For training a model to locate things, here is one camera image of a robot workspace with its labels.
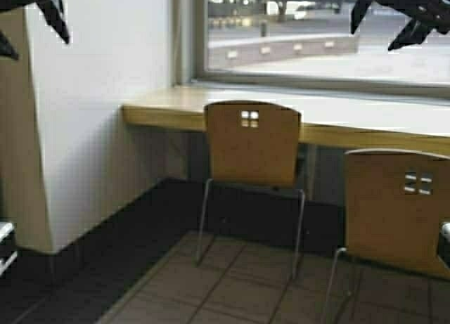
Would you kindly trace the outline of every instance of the wooden chair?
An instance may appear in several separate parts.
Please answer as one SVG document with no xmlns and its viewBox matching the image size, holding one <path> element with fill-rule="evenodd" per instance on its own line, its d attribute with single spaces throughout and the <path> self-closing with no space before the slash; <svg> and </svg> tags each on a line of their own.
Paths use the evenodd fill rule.
<svg viewBox="0 0 450 324">
<path fill-rule="evenodd" d="M 301 114 L 289 108 L 255 101 L 225 101 L 205 107 L 211 178 L 206 182 L 196 252 L 201 245 L 207 199 L 213 181 L 252 186 L 294 188 Z M 297 190 L 300 215 L 292 263 L 296 275 L 304 209 L 304 191 Z"/>
<path fill-rule="evenodd" d="M 393 149 L 346 153 L 347 247 L 335 253 L 322 323 L 341 254 L 450 279 L 437 255 L 439 232 L 450 221 L 449 178 L 450 157 Z"/>
</svg>

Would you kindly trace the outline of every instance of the pavement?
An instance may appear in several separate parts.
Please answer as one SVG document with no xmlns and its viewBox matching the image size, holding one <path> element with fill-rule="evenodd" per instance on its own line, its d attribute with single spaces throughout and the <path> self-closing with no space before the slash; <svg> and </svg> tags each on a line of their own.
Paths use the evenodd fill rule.
<svg viewBox="0 0 450 324">
<path fill-rule="evenodd" d="M 432 33 L 421 46 L 388 52 L 387 47 L 407 23 L 402 15 L 369 15 L 360 26 L 359 52 L 352 55 L 281 60 L 233 68 L 235 71 L 376 79 L 427 84 L 450 82 L 450 35 Z M 349 34 L 349 16 L 328 20 L 291 20 L 270 23 L 271 36 L 288 34 Z M 258 37 L 257 27 L 210 30 L 210 41 Z"/>
</svg>

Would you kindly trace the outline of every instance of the dark baseboard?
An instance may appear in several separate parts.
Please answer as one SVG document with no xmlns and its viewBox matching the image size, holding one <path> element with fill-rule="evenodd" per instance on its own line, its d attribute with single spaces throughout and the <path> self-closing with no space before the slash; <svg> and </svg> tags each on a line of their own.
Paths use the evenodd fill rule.
<svg viewBox="0 0 450 324">
<path fill-rule="evenodd" d="M 166 179 L 55 255 L 21 249 L 12 274 L 45 286 L 73 278 L 111 247 L 120 245 L 139 220 L 154 227 L 170 213 L 180 229 L 197 229 L 204 185 Z M 292 247 L 298 201 L 268 193 L 215 186 L 208 205 L 207 230 L 279 247 Z M 305 205 L 303 250 L 326 256 L 344 243 L 343 208 L 316 202 Z"/>
</svg>

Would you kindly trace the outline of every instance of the concrete barrier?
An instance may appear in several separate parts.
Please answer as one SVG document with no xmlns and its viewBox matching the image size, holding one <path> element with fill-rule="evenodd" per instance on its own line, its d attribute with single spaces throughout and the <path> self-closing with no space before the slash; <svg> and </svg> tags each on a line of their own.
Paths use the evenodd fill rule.
<svg viewBox="0 0 450 324">
<path fill-rule="evenodd" d="M 291 58 L 357 53 L 358 46 L 359 36 L 348 34 L 302 34 L 211 41 L 208 44 L 209 68 L 228 69 Z"/>
</svg>

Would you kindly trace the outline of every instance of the chair frame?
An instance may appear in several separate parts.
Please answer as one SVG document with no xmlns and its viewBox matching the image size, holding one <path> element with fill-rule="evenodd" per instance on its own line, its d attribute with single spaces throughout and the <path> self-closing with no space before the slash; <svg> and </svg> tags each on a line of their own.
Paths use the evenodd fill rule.
<svg viewBox="0 0 450 324">
<path fill-rule="evenodd" d="M 255 101 L 228 101 L 228 102 L 212 103 L 212 104 L 209 104 L 209 105 L 207 105 L 205 107 L 206 122 L 207 122 L 207 132 L 208 133 L 209 133 L 208 107 L 210 105 L 214 105 L 214 104 L 233 104 L 233 103 L 238 105 L 238 106 L 236 106 L 236 109 L 238 111 L 242 109 L 242 110 L 246 111 L 247 115 L 248 115 L 248 113 L 250 111 L 252 111 L 253 108 L 251 108 L 250 110 L 247 111 L 247 107 L 246 106 L 249 106 L 249 108 L 250 108 L 250 105 L 257 104 L 255 106 L 256 113 L 258 113 L 259 110 L 262 110 L 262 112 L 268 112 L 267 113 L 268 115 L 265 115 L 266 113 L 263 113 L 263 115 L 265 115 L 264 117 L 270 117 L 271 115 L 273 115 L 274 111 L 272 111 L 272 109 L 275 109 L 275 110 L 283 110 L 283 109 L 285 109 L 282 106 L 279 106 L 277 104 L 265 103 L 265 102 L 255 102 Z M 266 108 L 263 108 L 263 106 L 262 106 L 262 105 L 266 105 L 266 104 L 272 105 L 273 107 L 270 110 L 266 111 Z M 274 154 L 277 154 L 277 153 L 280 154 L 281 153 L 282 155 L 284 155 L 284 154 L 289 155 L 290 152 L 291 152 L 290 147 L 292 147 L 293 148 L 292 150 L 294 150 L 294 146 L 298 144 L 298 128 L 300 128 L 299 124 L 301 123 L 301 116 L 302 115 L 301 115 L 301 113 L 296 112 L 296 111 L 294 111 L 292 109 L 289 109 L 289 111 L 290 112 L 289 112 L 289 114 L 287 116 L 285 116 L 285 115 L 280 116 L 280 119 L 276 120 L 275 131 L 278 129 L 278 131 L 281 132 L 281 131 L 283 131 L 284 128 L 286 128 L 286 130 L 285 130 L 286 131 L 286 135 L 285 135 L 285 139 L 284 140 L 286 140 L 287 143 L 286 143 L 286 147 L 281 148 L 281 150 L 279 150 L 279 151 L 278 151 L 278 148 L 275 148 Z M 247 121 L 246 124 L 244 124 L 243 120 L 239 122 L 240 119 L 237 119 L 237 121 L 235 121 L 235 116 L 230 116 L 229 115 L 230 112 L 232 112 L 232 111 L 230 111 L 228 109 L 225 109 L 225 113 L 222 116 L 222 117 L 224 117 L 225 122 L 227 124 L 231 124 L 232 122 L 233 122 L 233 124 L 236 123 L 236 122 L 239 124 L 239 125 L 233 125 L 234 129 L 232 129 L 230 133 L 239 133 L 235 129 L 235 126 L 248 127 L 249 122 L 247 120 L 246 120 Z M 258 125 L 259 125 L 258 119 L 259 118 L 256 117 L 255 119 L 257 120 L 256 126 L 258 127 Z M 213 131 L 217 131 L 217 128 L 218 127 L 217 127 L 216 124 L 215 125 L 212 124 L 212 126 L 211 126 L 211 133 L 213 133 Z M 261 133 L 268 133 L 268 125 L 267 124 L 265 124 L 261 128 L 263 129 L 263 132 L 261 132 Z M 241 143 L 240 146 L 239 146 L 240 147 L 240 151 L 244 151 L 245 147 L 247 147 L 247 146 L 244 146 L 244 148 L 243 148 L 242 145 L 243 144 Z M 237 182 L 242 182 L 242 183 L 245 183 L 245 184 L 249 184 L 250 186 L 279 186 L 279 187 L 283 187 L 283 188 L 293 189 L 293 190 L 296 191 L 296 193 L 298 195 L 298 201 L 299 201 L 299 216 L 298 216 L 298 222 L 297 222 L 297 233 L 296 233 L 296 236 L 295 236 L 295 251 L 294 251 L 294 254 L 293 254 L 293 258 L 292 258 L 292 275 L 291 275 L 291 278 L 295 278 L 297 276 L 297 267 L 298 267 L 298 261 L 299 261 L 300 242 L 301 242 L 301 237 L 302 237 L 302 223 L 303 223 L 303 215 L 304 215 L 304 203 L 305 203 L 305 200 L 306 200 L 306 195 L 305 195 L 305 193 L 304 193 L 304 191 L 302 189 L 295 189 L 295 183 L 294 182 L 292 182 L 292 183 L 290 182 L 290 180 L 295 178 L 295 170 L 292 169 L 293 172 L 291 173 L 290 172 L 290 168 L 289 168 L 292 165 L 291 161 L 293 161 L 295 158 L 294 158 L 293 154 L 291 154 L 290 156 L 292 156 L 292 157 L 290 158 L 290 161 L 287 162 L 287 165 L 283 164 L 283 166 L 280 166 L 279 168 L 274 167 L 274 168 L 276 168 L 276 171 L 272 172 L 270 175 L 273 176 L 275 181 L 270 182 L 270 181 L 267 181 L 266 179 L 262 179 L 261 180 L 260 178 L 253 177 L 252 175 L 249 175 L 244 170 L 244 171 L 238 171 L 236 173 L 236 176 L 237 176 L 236 177 L 236 183 Z M 231 153 L 231 157 L 235 157 L 235 159 L 238 158 L 237 153 L 235 151 L 235 148 L 233 149 L 233 151 Z M 203 202 L 202 202 L 202 214 L 201 214 L 201 217 L 200 217 L 200 225 L 199 225 L 199 232 L 198 232 L 197 250 L 196 250 L 196 253 L 195 253 L 195 260 L 196 260 L 196 264 L 197 265 L 200 265 L 201 261 L 203 260 L 203 257 L 207 254 L 207 251 L 208 251 L 208 249 L 210 247 L 209 246 L 205 250 L 205 252 L 202 254 L 203 231 L 204 231 L 204 228 L 205 228 L 205 218 L 206 218 L 206 213 L 207 213 L 207 203 L 208 203 L 208 198 L 210 196 L 210 191 L 212 189 L 212 184 L 215 183 L 215 182 L 222 182 L 222 181 L 223 182 L 232 182 L 233 181 L 232 178 L 228 178 L 226 174 L 224 175 L 224 170 L 223 170 L 223 168 L 220 167 L 222 165 L 223 165 L 223 163 L 219 164 L 219 165 L 217 165 L 217 163 L 216 163 L 215 164 L 215 166 L 216 166 L 215 169 L 216 170 L 214 170 L 214 164 L 213 164 L 212 165 L 213 166 L 212 178 L 210 178 L 210 179 L 208 179 L 206 181 L 205 194 L 203 196 Z"/>
<path fill-rule="evenodd" d="M 206 181 L 205 186 L 205 194 L 203 196 L 203 202 L 202 202 L 202 215 L 200 217 L 200 227 L 198 231 L 198 243 L 197 243 L 197 250 L 195 253 L 195 262 L 197 266 L 199 266 L 203 260 L 203 257 L 207 254 L 207 251 L 209 248 L 205 250 L 205 252 L 202 253 L 202 238 L 203 238 L 203 230 L 205 228 L 205 218 L 206 218 L 206 212 L 207 212 L 207 201 L 208 197 L 210 195 L 210 191 L 212 188 L 212 184 L 214 183 L 213 179 L 208 179 Z M 296 190 L 299 195 L 299 216 L 298 216 L 298 224 L 297 224 L 297 236 L 295 238 L 295 251 L 292 258 L 292 275 L 291 278 L 295 279 L 297 277 L 297 270 L 298 270 L 298 261 L 299 261 L 299 255 L 300 255 L 300 242 L 302 237 L 302 225 L 303 225 L 303 215 L 304 215 L 304 202 L 306 200 L 306 195 L 302 189 Z"/>
<path fill-rule="evenodd" d="M 346 155 L 351 154 L 358 154 L 358 153 L 371 153 L 371 152 L 393 152 L 393 153 L 404 153 L 408 155 L 423 155 L 428 157 L 434 157 L 439 158 L 443 160 L 450 160 L 450 157 L 446 157 L 443 155 L 437 155 L 433 153 L 424 153 L 424 152 L 418 152 L 418 151 L 412 151 L 412 150 L 400 150 L 400 149 L 393 149 L 393 148 L 368 148 L 368 149 L 360 149 L 360 150 L 351 150 L 349 152 L 346 152 Z M 331 267 L 330 277 L 328 281 L 327 291 L 326 291 L 326 298 L 325 303 L 323 305 L 323 310 L 321 314 L 320 323 L 326 324 L 326 319 L 328 315 L 328 307 L 330 305 L 330 298 L 331 298 L 331 290 L 333 288 L 333 281 L 335 277 L 336 268 L 338 265 L 338 259 L 343 255 L 346 254 L 348 256 L 351 256 L 353 258 L 352 262 L 352 276 L 351 276 L 351 285 L 347 292 L 348 297 L 352 297 L 356 293 L 357 283 L 356 283 L 356 255 L 350 255 L 348 252 L 348 249 L 346 247 L 341 247 L 336 250 L 334 259 L 333 259 L 333 265 Z"/>
</svg>

